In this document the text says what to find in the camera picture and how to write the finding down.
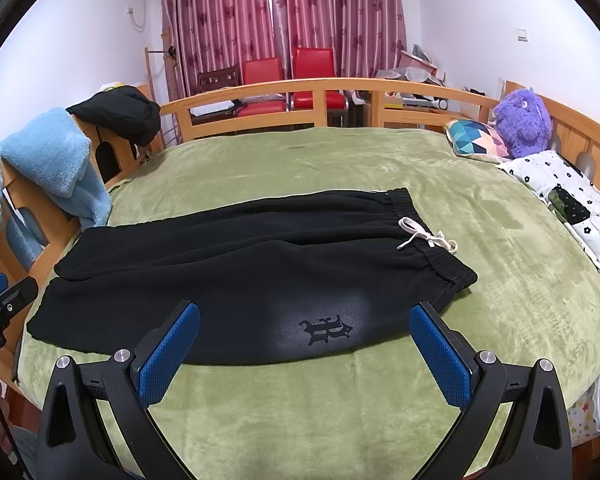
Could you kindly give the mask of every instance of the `white drawstring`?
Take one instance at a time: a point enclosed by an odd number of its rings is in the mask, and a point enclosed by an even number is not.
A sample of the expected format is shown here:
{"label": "white drawstring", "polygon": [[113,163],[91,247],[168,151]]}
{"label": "white drawstring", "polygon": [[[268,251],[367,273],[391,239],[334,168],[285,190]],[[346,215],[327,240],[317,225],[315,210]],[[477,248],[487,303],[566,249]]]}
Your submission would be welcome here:
{"label": "white drawstring", "polygon": [[408,216],[403,216],[400,218],[400,220],[398,220],[398,225],[411,234],[411,238],[409,238],[405,243],[398,245],[398,250],[409,245],[414,238],[422,238],[429,243],[430,247],[435,247],[437,245],[438,247],[446,249],[451,254],[456,254],[458,251],[458,244],[453,240],[446,240],[442,231],[438,231],[438,236],[427,233],[424,227],[411,220],[411,218]]}

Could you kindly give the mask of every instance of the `dark wooden chair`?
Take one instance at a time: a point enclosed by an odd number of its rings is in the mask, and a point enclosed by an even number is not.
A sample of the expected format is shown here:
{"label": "dark wooden chair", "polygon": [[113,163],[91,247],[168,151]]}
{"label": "dark wooden chair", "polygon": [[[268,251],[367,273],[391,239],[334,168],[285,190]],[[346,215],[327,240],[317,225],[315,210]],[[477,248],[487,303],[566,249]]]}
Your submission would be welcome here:
{"label": "dark wooden chair", "polygon": [[225,86],[240,86],[240,67],[238,65],[198,73],[198,92],[209,92]]}

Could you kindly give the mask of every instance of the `black jacket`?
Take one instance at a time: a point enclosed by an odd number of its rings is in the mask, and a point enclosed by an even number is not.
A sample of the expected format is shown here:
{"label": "black jacket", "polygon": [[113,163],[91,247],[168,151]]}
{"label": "black jacket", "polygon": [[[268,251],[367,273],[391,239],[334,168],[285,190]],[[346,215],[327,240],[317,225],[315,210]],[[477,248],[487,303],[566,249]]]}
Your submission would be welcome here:
{"label": "black jacket", "polygon": [[108,128],[138,146],[148,145],[160,130],[160,106],[149,101],[135,86],[98,92],[66,111],[83,121]]}

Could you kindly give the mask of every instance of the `white floral pillow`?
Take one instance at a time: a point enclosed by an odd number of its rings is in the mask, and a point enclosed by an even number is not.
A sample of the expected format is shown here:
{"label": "white floral pillow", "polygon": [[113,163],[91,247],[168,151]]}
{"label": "white floral pillow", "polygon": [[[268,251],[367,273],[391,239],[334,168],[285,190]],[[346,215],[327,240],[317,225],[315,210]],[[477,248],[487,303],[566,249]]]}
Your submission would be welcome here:
{"label": "white floral pillow", "polygon": [[524,183],[555,212],[600,271],[600,191],[593,183],[554,151],[498,167]]}

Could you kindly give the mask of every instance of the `laundry basket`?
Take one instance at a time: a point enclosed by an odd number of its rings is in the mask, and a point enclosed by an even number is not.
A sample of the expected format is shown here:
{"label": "laundry basket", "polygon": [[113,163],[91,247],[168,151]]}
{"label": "laundry basket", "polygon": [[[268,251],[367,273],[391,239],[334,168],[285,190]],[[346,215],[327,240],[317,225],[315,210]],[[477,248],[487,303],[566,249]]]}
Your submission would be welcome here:
{"label": "laundry basket", "polygon": [[600,436],[600,375],[576,403],[567,410],[571,446]]}

